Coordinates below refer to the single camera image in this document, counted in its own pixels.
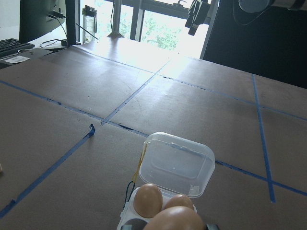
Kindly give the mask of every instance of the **window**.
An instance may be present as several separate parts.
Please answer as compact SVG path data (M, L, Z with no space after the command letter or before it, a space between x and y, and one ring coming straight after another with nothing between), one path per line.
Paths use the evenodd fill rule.
M185 19L145 11L141 42L199 58L209 26L200 25L191 36L185 23Z
M200 58L209 26L202 24L194 36L188 34L185 23L193 0L185 1L180 2L183 7L176 7L173 3L178 0L142 0L139 7L139 0L122 0L119 32L125 38L130 38L131 34L137 41ZM80 4L81 8L88 5L97 10L96 36L108 36L111 33L113 0L80 0Z
M97 33L96 37L106 37L111 33L111 13L113 3L105 0L83 0L81 7L84 5L94 7L97 10ZM119 32L126 38L130 38L133 8L130 6L121 6Z

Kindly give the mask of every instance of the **brown egg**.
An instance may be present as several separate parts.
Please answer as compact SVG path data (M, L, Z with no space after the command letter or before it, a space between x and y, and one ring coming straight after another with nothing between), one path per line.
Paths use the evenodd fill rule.
M184 206L170 207L158 213L144 230L204 230L201 217Z
M162 193L154 184L142 185L133 201L135 211L145 218L152 218L158 214L162 209L162 204Z
M191 199L183 194L178 194L170 198L170 200L166 203L164 209L174 206L185 206L194 210L194 206Z

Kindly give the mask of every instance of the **desk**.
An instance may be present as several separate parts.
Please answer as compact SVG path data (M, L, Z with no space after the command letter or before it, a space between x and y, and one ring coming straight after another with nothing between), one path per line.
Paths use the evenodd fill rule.
M306 228L305 89L106 38L1 69L0 101L0 211L12 207L1 230L116 229L143 142L157 131L215 153L193 199L206 223ZM90 124L95 134L82 142Z

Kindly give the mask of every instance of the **paper sheet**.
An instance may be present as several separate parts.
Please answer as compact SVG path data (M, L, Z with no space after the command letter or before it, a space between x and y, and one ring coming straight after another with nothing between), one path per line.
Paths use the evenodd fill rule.
M6 62L15 64L15 63L19 63L19 62L23 62L23 61L27 61L29 58L28 57L23 57L23 56L16 56L10 59L5 60Z

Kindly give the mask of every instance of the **computer monitor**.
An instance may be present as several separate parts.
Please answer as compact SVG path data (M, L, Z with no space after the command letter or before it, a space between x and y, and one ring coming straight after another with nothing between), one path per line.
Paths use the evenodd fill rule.
M48 15L65 11L65 0L20 0L19 42L33 41L59 27L65 19Z

